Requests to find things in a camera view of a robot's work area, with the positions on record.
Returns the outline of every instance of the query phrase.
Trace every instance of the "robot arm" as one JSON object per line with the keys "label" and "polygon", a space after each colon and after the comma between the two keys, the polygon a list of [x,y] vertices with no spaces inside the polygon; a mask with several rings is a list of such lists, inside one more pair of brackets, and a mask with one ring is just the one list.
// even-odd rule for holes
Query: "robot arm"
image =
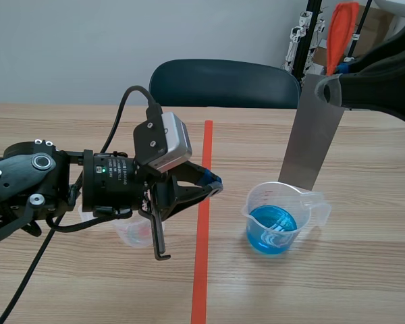
{"label": "robot arm", "polygon": [[[125,153],[61,151],[45,140],[21,142],[0,157],[0,241],[23,229],[40,236],[37,221],[58,232],[76,232],[98,223],[129,218],[132,211],[152,222],[158,260],[165,252],[161,222],[222,191],[221,179],[189,162],[186,125],[160,106],[134,130],[135,157]],[[82,166],[82,183],[70,184],[70,165]],[[178,181],[193,186],[182,187]],[[73,211],[82,187],[82,209],[95,219],[70,226],[54,218]]]}

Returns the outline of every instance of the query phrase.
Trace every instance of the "cable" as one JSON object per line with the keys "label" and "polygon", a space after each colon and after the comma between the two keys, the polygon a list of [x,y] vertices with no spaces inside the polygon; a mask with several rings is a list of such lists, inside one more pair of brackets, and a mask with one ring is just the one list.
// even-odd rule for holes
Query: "cable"
{"label": "cable", "polygon": [[[62,214],[59,217],[57,217],[57,219],[55,220],[55,225],[60,224],[60,222],[63,219],[64,215],[65,214]],[[39,251],[37,252],[36,256],[34,257],[34,259],[32,261],[32,264],[30,265],[30,267],[28,268],[24,278],[22,279],[22,281],[20,283],[20,286],[18,287],[18,289],[16,290],[15,294],[13,295],[11,301],[7,305],[5,311],[0,316],[0,324],[3,324],[6,321],[6,319],[10,315],[11,311],[14,309],[17,301],[20,299],[20,297],[21,297],[21,295],[22,295],[22,293],[24,291],[24,288],[27,286],[28,281],[32,277],[33,271],[36,269],[36,266],[38,265],[43,253],[47,249],[48,244],[51,241],[51,238],[53,238],[53,236],[54,236],[54,233],[55,233],[55,230],[51,229],[49,231],[47,237],[43,241],[42,246],[39,248]]]}
{"label": "cable", "polygon": [[69,226],[59,226],[58,224],[55,224],[52,217],[47,217],[46,221],[47,221],[48,226],[52,230],[55,230],[56,232],[74,233],[74,232],[78,232],[81,230],[85,230],[87,228],[98,225],[100,223],[105,223],[107,221],[113,221],[113,220],[119,219],[119,218],[123,219],[123,218],[129,218],[129,217],[120,217],[119,215],[102,216],[102,217],[91,219],[90,221],[84,221],[82,223],[69,225]]}
{"label": "cable", "polygon": [[[130,93],[133,92],[133,91],[135,91],[135,90],[141,92],[141,93],[147,98],[147,101],[148,101],[147,114],[149,114],[149,113],[154,114],[154,113],[159,113],[159,112],[162,113],[162,109],[160,108],[160,105],[159,105],[158,103],[156,103],[156,101],[155,101],[154,98],[151,96],[151,94],[150,94],[149,91],[147,91],[145,88],[143,88],[143,87],[141,87],[141,86],[131,86],[130,88],[128,88],[128,89],[125,91],[125,93],[124,93],[124,95],[123,95],[123,98],[121,98],[121,102],[120,102],[120,105],[119,105],[119,109],[118,109],[118,111],[117,111],[117,115],[116,115],[116,117],[115,117],[115,121],[114,121],[113,127],[112,127],[112,129],[111,129],[111,131],[110,131],[110,133],[109,133],[109,135],[108,135],[108,138],[107,138],[105,144],[103,145],[103,147],[102,147],[102,149],[101,149],[101,153],[105,153],[105,152],[107,151],[107,149],[108,149],[108,146],[111,144],[111,141],[113,140],[115,131],[117,130],[117,127],[118,127],[118,125],[119,125],[120,118],[122,117],[124,105],[126,104],[126,101],[128,100],[128,97],[129,97]],[[81,172],[80,176],[78,177],[78,179],[76,180],[75,185],[77,185],[77,188],[78,188],[78,191],[79,191],[79,190],[81,189],[81,186],[82,186],[82,172]],[[36,256],[34,257],[34,259],[33,259],[33,261],[32,261],[32,264],[29,266],[29,268],[28,268],[26,274],[24,275],[24,278],[22,279],[22,281],[21,281],[21,283],[20,283],[20,286],[18,287],[18,289],[16,290],[15,294],[13,295],[11,301],[10,301],[9,304],[7,305],[5,311],[4,311],[3,314],[0,316],[0,324],[3,324],[3,323],[6,321],[6,319],[7,319],[8,316],[10,315],[11,311],[14,309],[16,303],[18,302],[18,300],[20,299],[22,293],[24,292],[24,289],[26,288],[27,283],[29,282],[30,278],[32,277],[32,274],[33,274],[34,270],[36,269],[36,266],[38,265],[40,259],[42,258],[43,253],[44,253],[45,250],[47,249],[49,242],[50,242],[51,239],[53,238],[54,233],[55,233],[56,231],[55,231],[52,227],[57,228],[57,229],[70,227],[71,229],[73,229],[74,226],[79,225],[80,227],[84,227],[83,224],[90,222],[90,221],[89,221],[89,222],[80,223],[80,224],[76,224],[76,225],[60,227],[59,224],[60,224],[61,220],[63,219],[64,215],[65,215],[65,214],[60,215],[60,216],[55,220],[54,223],[52,223],[52,219],[50,219],[50,220],[51,220],[51,223],[49,223],[48,225],[50,225],[51,229],[50,229],[50,231],[49,231],[47,237],[46,237],[45,240],[43,241],[42,246],[39,248],[39,251],[37,252]]]}

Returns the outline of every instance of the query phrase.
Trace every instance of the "chair backrest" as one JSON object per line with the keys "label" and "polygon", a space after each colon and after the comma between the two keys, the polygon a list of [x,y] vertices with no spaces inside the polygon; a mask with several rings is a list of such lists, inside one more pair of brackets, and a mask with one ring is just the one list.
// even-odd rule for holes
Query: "chair backrest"
{"label": "chair backrest", "polygon": [[162,106],[296,109],[300,85],[276,67],[221,59],[178,59],[155,70],[150,93]]}

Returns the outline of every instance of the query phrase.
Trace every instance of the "orange tape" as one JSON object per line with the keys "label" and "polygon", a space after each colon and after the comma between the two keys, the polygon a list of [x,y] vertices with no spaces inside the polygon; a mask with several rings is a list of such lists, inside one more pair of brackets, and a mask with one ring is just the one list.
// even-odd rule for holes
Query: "orange tape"
{"label": "orange tape", "polygon": [[[213,148],[213,120],[204,124],[204,143],[202,147],[202,166],[211,169],[211,151]],[[194,268],[194,291],[192,293],[191,324],[206,324],[207,320],[207,272],[209,266],[209,219],[210,200],[202,201],[198,206],[196,227],[196,249]]]}

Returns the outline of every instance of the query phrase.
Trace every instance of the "second measuring cup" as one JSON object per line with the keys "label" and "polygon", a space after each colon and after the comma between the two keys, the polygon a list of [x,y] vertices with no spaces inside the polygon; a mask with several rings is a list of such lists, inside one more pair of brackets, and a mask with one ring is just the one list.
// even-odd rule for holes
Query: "second measuring cup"
{"label": "second measuring cup", "polygon": [[281,182],[254,187],[242,214],[248,218],[246,235],[257,250],[278,254],[287,250],[300,231],[315,217],[324,226],[331,205],[321,192],[309,192]]}

